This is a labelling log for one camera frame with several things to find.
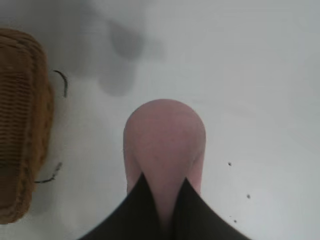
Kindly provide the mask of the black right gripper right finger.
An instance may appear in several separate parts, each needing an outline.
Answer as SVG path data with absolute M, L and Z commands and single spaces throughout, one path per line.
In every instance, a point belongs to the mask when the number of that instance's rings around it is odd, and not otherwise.
M 248 240 L 220 218 L 185 179 L 178 194 L 172 222 L 173 240 Z

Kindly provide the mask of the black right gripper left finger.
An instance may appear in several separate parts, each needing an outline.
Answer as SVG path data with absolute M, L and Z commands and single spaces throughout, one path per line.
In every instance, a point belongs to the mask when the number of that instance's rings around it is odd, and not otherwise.
M 143 174 L 114 212 L 83 240 L 171 240 L 172 230 L 164 230 L 150 187 Z

